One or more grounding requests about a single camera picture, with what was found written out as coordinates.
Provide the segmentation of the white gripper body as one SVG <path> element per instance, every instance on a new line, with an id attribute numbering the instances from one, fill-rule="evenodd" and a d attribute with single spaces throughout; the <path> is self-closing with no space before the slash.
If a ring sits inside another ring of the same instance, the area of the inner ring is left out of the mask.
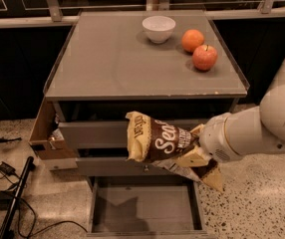
<path id="1" fill-rule="evenodd" d="M 233 149 L 227 137 L 237 120 L 239 120 L 238 114 L 225 113 L 211 118 L 200 132 L 200 147 L 217 162 L 242 159 L 242 156 Z"/>

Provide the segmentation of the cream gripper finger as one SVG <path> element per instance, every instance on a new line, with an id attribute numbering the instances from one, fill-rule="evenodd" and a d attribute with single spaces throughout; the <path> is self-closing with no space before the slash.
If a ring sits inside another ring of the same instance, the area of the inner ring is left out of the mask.
<path id="1" fill-rule="evenodd" d="M 174 161 L 181 167 L 201 167 L 208 165 L 211 156 L 201 147 L 196 146 L 188 153 L 176 158 Z"/>
<path id="2" fill-rule="evenodd" d="M 190 133 L 191 133 L 192 135 L 199 136 L 200 133 L 201 133 L 201 131 L 203 130 L 203 128 L 204 128 L 204 124 L 201 123 L 201 124 L 197 125 L 196 127 L 194 127 L 194 128 L 190 131 Z"/>

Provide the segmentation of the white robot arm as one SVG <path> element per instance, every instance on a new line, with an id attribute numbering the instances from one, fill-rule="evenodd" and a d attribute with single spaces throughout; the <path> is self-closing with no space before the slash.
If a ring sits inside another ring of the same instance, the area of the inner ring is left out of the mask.
<path id="1" fill-rule="evenodd" d="M 182 167 L 204 166 L 212 159 L 230 162 L 250 154 L 285 153 L 285 59 L 258 106 L 214 117 L 194 131 L 199 144 L 175 160 Z"/>

